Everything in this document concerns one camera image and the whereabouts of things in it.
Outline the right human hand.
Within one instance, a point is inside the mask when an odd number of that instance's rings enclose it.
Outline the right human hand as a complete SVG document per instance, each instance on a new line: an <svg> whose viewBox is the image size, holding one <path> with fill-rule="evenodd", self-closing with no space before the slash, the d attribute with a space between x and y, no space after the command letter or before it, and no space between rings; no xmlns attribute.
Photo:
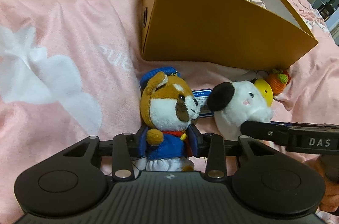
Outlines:
<svg viewBox="0 0 339 224"><path fill-rule="evenodd" d="M322 198L320 209L329 213L338 210L338 183L335 183L326 176L325 165L319 156L314 162L314 170L320 174L325 182L325 193Z"/></svg>

